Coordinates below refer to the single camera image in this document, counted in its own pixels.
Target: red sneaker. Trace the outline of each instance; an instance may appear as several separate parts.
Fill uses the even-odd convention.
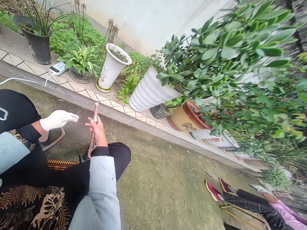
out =
[[[222,178],[219,178],[218,180],[220,181],[222,190],[223,190],[224,192],[230,193],[230,194],[232,194],[232,195],[236,195],[236,194],[234,194],[234,193],[229,189],[229,187],[231,187],[231,186],[230,186],[229,184],[227,184]]]
[[[221,193],[216,188],[214,188],[208,181],[206,181],[206,187],[215,201],[222,201],[222,199],[218,197],[218,194]]]

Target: black flower pot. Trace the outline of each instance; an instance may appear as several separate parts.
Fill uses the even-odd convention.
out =
[[[52,31],[49,32],[48,36],[36,35],[29,31],[26,31],[23,27],[19,25],[19,23],[32,25],[31,19],[29,17],[14,15],[13,20],[15,24],[22,30],[22,33],[26,38],[26,41],[28,43],[30,52],[34,60],[42,65],[50,64],[51,63],[50,36],[52,35]]]
[[[163,107],[163,104],[151,107],[149,110],[151,111],[151,114],[154,116],[154,118],[157,119],[162,119],[172,114],[172,112],[170,112],[168,109],[166,110]]]

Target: white cable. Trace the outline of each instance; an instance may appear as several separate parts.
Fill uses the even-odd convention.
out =
[[[6,83],[6,82],[9,81],[9,80],[17,79],[17,80],[29,81],[29,82],[37,83],[37,84],[39,84],[39,85],[41,85],[41,86],[46,87],[48,79],[49,79],[50,77],[54,76],[54,75],[56,75],[56,74],[53,73],[52,75],[50,75],[50,76],[46,79],[45,85],[42,85],[42,84],[40,84],[40,83],[38,83],[38,82],[36,82],[36,81],[31,81],[31,80],[26,80],[26,79],[21,79],[21,78],[9,78],[9,79],[6,79],[5,81],[1,82],[0,85]]]

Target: pink sleeve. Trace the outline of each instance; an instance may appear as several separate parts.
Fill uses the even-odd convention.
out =
[[[303,217],[299,216],[298,214],[296,214],[294,211],[292,211],[288,206],[286,206],[281,200],[277,201],[278,204],[280,204],[288,213],[290,213],[292,216],[295,217],[295,219],[297,219],[299,222],[307,225],[307,220],[305,220]]]
[[[287,212],[284,207],[279,203],[270,203],[276,211],[282,216],[283,220],[294,230],[307,230],[307,226],[298,221],[293,215]]]

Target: tiled ledge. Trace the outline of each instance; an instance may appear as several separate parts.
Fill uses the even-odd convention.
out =
[[[16,66],[22,70],[25,70],[27,72],[30,72],[32,74],[35,74],[41,78],[47,79],[48,77],[50,77],[52,75],[52,73],[47,72],[46,70],[42,69],[41,67],[34,65],[32,63],[29,63],[27,61],[24,61],[10,53],[7,53],[3,50],[0,50],[0,60],[5,61],[13,66]],[[100,102],[104,105],[107,105],[113,109],[116,109],[122,113],[125,113],[129,116],[132,116],[140,121],[143,121],[147,124],[150,124],[154,127],[157,128],[162,128],[164,127],[163,124],[156,122],[154,120],[152,120],[151,118],[144,116],[138,112],[135,112],[134,110],[127,108],[121,104],[116,103],[115,101],[112,101],[98,93],[94,93],[93,91],[83,88],[79,85],[77,85],[73,80],[67,80],[65,78],[62,78],[61,76],[56,76],[53,75],[52,77],[50,77],[48,79],[48,81],[51,81],[55,84],[58,84],[62,87],[65,87],[71,91],[77,92],[85,97],[91,98],[94,101]]]

